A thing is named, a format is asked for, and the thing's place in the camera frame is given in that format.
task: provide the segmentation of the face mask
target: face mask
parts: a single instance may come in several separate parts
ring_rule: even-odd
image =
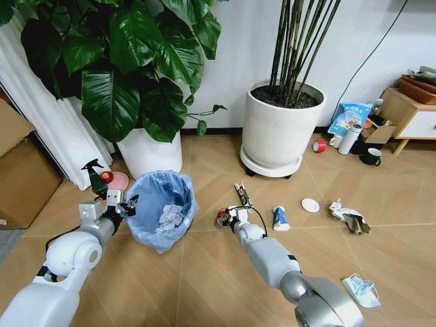
[[[364,281],[359,275],[352,274],[348,278],[342,279],[342,284],[362,307],[375,308],[381,305],[374,283]]]

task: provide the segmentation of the gray carpet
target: gray carpet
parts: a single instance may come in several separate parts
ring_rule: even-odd
[[[25,230],[0,230],[0,266],[20,240]]]

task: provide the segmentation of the curtain fold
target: curtain fold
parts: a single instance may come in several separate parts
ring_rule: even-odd
[[[89,185],[83,165],[98,158],[109,170],[113,145],[100,138],[81,115],[76,98],[56,100],[27,63],[20,36],[24,27],[16,12],[0,28],[0,81],[14,104],[36,128],[36,132],[62,171],[81,190]]]

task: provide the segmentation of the mask ear loop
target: mask ear loop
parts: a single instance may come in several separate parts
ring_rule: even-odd
[[[364,281],[364,279],[359,274],[351,274],[348,278],[352,278],[354,276],[359,277],[360,279],[362,279],[362,281]],[[375,289],[374,283],[373,283],[373,286],[371,287],[371,291],[374,293],[376,299],[379,300],[379,294],[378,294],[377,290]]]

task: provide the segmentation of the green mug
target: green mug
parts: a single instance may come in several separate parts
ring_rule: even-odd
[[[359,156],[361,162],[363,162],[366,165],[374,165],[374,166],[380,166],[382,163],[382,152],[380,150],[369,148],[367,152],[363,153]]]

